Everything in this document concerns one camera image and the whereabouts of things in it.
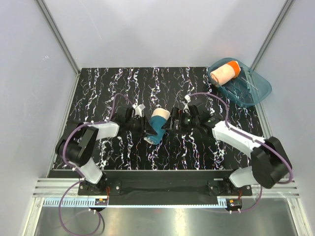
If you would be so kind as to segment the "teal Doraemon towel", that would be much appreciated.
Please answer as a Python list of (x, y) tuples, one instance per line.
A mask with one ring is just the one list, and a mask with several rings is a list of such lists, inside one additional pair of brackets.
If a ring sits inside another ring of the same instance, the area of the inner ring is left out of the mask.
[(144, 138), (144, 140), (151, 145), (158, 145), (165, 134), (165, 130), (162, 129), (162, 127), (166, 124), (169, 117), (170, 112), (168, 110), (163, 108), (156, 108), (151, 115), (149, 124), (157, 134), (148, 135)]

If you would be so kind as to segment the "orange Doraemon towel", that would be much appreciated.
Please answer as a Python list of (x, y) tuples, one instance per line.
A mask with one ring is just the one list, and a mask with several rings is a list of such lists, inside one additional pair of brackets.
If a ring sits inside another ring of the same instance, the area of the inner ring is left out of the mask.
[(210, 73), (210, 78), (219, 86), (238, 77), (241, 72), (239, 63), (235, 60), (229, 61)]

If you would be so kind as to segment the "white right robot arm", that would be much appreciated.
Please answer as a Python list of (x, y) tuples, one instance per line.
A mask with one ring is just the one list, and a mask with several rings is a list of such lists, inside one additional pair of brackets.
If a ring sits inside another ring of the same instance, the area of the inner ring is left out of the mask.
[(173, 107), (163, 129), (200, 133), (224, 142), (251, 159), (251, 166), (234, 170), (223, 183), (224, 191), (234, 195), (242, 187), (252, 184), (270, 189), (292, 174), (292, 165), (279, 139), (265, 139), (247, 133), (228, 121), (208, 112), (199, 101), (188, 102), (183, 109)]

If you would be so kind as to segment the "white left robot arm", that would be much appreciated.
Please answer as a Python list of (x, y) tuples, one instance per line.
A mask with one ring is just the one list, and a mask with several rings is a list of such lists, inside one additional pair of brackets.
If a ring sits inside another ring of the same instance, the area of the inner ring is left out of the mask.
[(143, 104), (118, 108), (108, 121), (72, 121), (57, 142), (55, 153), (78, 172), (90, 191), (96, 195), (102, 194), (108, 190), (107, 177), (92, 158), (95, 143), (117, 137), (126, 131), (136, 132), (142, 137), (156, 136), (157, 132), (143, 114), (144, 108)]

